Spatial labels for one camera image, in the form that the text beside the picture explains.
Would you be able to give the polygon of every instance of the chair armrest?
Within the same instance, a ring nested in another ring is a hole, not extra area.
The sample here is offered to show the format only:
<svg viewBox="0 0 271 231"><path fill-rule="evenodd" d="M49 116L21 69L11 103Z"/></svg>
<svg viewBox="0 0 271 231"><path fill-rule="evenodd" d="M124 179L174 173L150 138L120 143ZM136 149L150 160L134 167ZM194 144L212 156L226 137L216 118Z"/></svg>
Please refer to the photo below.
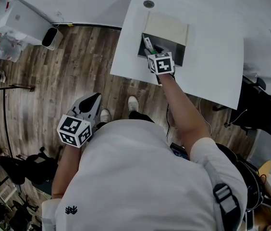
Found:
<svg viewBox="0 0 271 231"><path fill-rule="evenodd" d="M259 78L259 77L257 78L256 83L252 83L252 84L250 84L250 86L252 86L252 87L260 87L263 90L266 90L265 81L262 78Z"/></svg>

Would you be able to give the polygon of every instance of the white shoe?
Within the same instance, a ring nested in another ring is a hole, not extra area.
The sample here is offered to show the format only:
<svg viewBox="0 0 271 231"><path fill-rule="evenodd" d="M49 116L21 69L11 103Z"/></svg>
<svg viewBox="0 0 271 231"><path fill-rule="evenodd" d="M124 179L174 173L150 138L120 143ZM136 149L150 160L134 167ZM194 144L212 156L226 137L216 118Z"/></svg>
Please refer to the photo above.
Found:
<svg viewBox="0 0 271 231"><path fill-rule="evenodd" d="M104 109L100 113L100 122L111 122L111 115L107 109Z"/></svg>
<svg viewBox="0 0 271 231"><path fill-rule="evenodd" d="M5 83L6 82L6 76L5 76L5 73L4 73L3 70L0 71L0 75L1 75L0 82Z"/></svg>
<svg viewBox="0 0 271 231"><path fill-rule="evenodd" d="M139 103L136 99L135 96L130 96L129 99L128 99L128 109L129 109L129 112L132 112L132 111L139 111Z"/></svg>

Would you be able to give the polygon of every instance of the forearm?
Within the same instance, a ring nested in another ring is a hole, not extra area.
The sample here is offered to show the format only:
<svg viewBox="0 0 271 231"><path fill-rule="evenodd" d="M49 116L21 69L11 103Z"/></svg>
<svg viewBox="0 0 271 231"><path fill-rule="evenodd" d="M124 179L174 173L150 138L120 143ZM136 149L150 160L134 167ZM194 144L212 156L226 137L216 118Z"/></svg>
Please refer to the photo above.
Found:
<svg viewBox="0 0 271 231"><path fill-rule="evenodd" d="M190 154L197 140L210 137L205 121L172 76L165 74L159 78L183 145Z"/></svg>
<svg viewBox="0 0 271 231"><path fill-rule="evenodd" d="M62 198L69 183L78 172L81 149L67 145L52 183L52 198Z"/></svg>

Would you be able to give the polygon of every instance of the person's right arm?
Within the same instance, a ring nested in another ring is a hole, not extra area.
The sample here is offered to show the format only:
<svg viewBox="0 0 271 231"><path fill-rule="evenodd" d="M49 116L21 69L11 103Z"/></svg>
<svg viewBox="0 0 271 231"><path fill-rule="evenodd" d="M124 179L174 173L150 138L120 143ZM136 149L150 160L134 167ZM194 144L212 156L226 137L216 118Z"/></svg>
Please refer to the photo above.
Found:
<svg viewBox="0 0 271 231"><path fill-rule="evenodd" d="M195 106L169 74L158 75L168 100L175 125L183 145L190 156L191 148L196 141L208 137L207 125Z"/></svg>

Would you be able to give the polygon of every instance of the shirt sleeve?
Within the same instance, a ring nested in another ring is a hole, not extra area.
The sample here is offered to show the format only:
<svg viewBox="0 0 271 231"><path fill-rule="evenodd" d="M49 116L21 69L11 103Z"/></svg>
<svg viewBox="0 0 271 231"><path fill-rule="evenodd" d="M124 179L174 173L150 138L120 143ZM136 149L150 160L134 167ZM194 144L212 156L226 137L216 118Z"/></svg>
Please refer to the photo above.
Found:
<svg viewBox="0 0 271 231"><path fill-rule="evenodd" d="M58 208L60 198L50 199L42 203L42 228L43 231L55 231L55 212Z"/></svg>
<svg viewBox="0 0 271 231"><path fill-rule="evenodd" d="M238 169L218 148L214 140L211 138L202 138L195 142L191 150L190 159L198 164L203 164L208 160L213 165L219 173L221 180L231 188L234 196L238 199L242 219L246 211L246 184Z"/></svg>

